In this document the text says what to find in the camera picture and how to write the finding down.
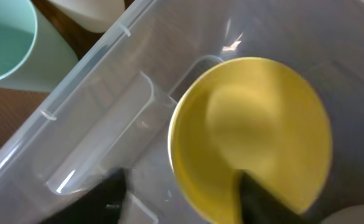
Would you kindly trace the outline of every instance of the wooden table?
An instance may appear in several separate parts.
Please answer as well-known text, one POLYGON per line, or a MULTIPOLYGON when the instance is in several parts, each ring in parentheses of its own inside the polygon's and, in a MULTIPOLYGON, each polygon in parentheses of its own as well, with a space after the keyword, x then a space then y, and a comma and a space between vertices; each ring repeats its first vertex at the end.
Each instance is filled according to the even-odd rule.
MULTIPOLYGON (((32 0, 81 59, 103 34, 85 30, 45 0, 32 0)), ((125 0, 128 7, 133 0, 125 0)), ((0 88, 0 148, 46 98, 48 93, 0 88)))

